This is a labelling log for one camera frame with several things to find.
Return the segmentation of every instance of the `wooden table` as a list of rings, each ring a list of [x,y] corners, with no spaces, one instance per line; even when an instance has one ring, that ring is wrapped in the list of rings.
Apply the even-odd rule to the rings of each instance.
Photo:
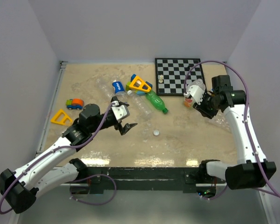
[[[203,65],[203,72],[209,90],[212,77],[226,75],[222,65]],[[77,118],[79,111],[66,109],[65,102],[70,98],[97,104],[104,113],[110,99],[101,94],[96,79],[104,77],[111,85],[112,76],[119,75],[125,85],[134,73],[152,83],[155,90],[154,64],[68,64],[51,116],[62,108],[72,119]],[[136,127],[124,136],[113,128],[102,130],[89,145],[59,165],[63,166],[72,158],[80,158],[87,166],[195,167],[205,159],[236,163],[232,134],[210,124],[196,110],[186,108],[183,97],[162,97],[169,110],[166,115],[154,109],[145,97],[143,99],[153,110],[149,121],[140,119],[140,111],[130,102],[131,115],[123,124],[137,122]],[[50,124],[44,149],[65,129],[66,126]],[[153,135],[155,129],[160,131],[157,137]]]

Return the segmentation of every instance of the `yellow triangular toy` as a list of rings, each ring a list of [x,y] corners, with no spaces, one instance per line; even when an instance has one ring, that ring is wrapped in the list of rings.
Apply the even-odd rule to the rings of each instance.
[[[145,83],[145,81],[140,78],[139,76],[136,76],[131,84],[129,85],[129,88],[130,89],[133,89],[133,90],[140,90],[140,91],[143,91],[143,92],[150,92],[151,91],[151,87]]]
[[[63,109],[60,109],[55,115],[54,117],[52,117],[51,122],[54,124],[58,124],[58,125],[71,125],[73,123],[73,120],[69,117],[69,115],[67,115]]]

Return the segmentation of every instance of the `green bottle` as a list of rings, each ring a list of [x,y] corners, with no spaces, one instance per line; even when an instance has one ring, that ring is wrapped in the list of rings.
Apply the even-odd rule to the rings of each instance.
[[[164,101],[155,94],[154,91],[150,91],[145,94],[146,99],[148,99],[152,105],[154,105],[155,109],[162,111],[164,114],[168,113],[168,109],[165,107]]]

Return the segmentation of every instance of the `chessboard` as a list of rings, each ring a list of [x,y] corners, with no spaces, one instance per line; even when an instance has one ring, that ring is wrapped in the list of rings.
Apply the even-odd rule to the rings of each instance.
[[[156,58],[156,94],[159,96],[183,96],[183,83],[189,68],[199,63],[196,58]],[[199,65],[191,72],[187,84],[202,79],[205,84],[202,66]]]

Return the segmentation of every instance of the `green bottle cap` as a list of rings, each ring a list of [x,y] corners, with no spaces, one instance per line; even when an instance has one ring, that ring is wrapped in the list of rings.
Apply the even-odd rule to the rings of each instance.
[[[164,110],[162,110],[164,114],[168,113],[168,109],[165,108]]]

